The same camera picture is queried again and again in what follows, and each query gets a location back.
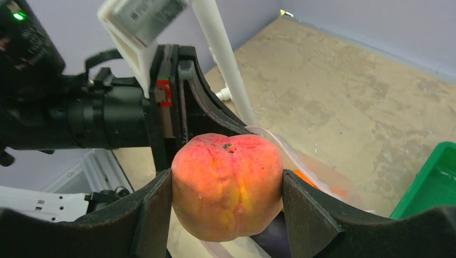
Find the red component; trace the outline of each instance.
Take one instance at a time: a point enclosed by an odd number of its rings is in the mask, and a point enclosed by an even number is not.
[[[169,79],[158,79],[157,82],[157,88],[159,90],[164,90],[165,91],[165,101],[160,102],[160,106],[163,107],[170,107],[173,105],[173,98],[171,96],[171,83]]]

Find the white robot part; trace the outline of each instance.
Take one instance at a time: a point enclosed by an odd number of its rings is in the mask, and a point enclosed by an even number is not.
[[[98,19],[133,70],[145,98],[149,98],[156,38],[190,4],[191,0],[107,0],[98,10]]]

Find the wall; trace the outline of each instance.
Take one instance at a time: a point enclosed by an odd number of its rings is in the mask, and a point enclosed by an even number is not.
[[[28,0],[67,63],[66,74],[80,73],[87,56],[114,44],[98,21],[103,0]],[[219,9],[234,49],[258,33],[279,15],[279,0],[218,0]],[[160,43],[193,45],[203,71],[214,62],[193,10],[185,11],[159,37]],[[122,61],[111,62],[118,76],[132,73]],[[48,156],[39,152],[13,152],[17,163],[0,167],[0,184],[41,190],[72,167],[83,150],[58,150]]]
[[[456,81],[456,2],[281,0],[295,18]]]

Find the clear plastic bag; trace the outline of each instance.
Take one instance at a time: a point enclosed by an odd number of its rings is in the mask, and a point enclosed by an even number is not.
[[[343,174],[311,156],[296,150],[278,134],[271,133],[270,131],[257,126],[247,126],[246,128],[252,133],[260,135],[276,144],[278,148],[282,150],[285,167],[293,170],[300,178],[313,187],[348,205],[371,213],[374,212],[366,209],[354,184]],[[204,241],[201,241],[201,243],[214,258],[270,257],[263,250],[252,254],[252,250],[261,248],[254,241],[247,241],[244,238],[235,239],[230,241],[230,243]],[[244,251],[244,254],[242,256],[233,256],[233,251],[231,249],[236,249],[238,252]]]

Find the white pole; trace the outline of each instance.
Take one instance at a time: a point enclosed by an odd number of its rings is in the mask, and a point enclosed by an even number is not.
[[[192,7],[217,60],[218,68],[230,90],[241,120],[247,125],[258,125],[217,3],[215,0],[194,0]]]

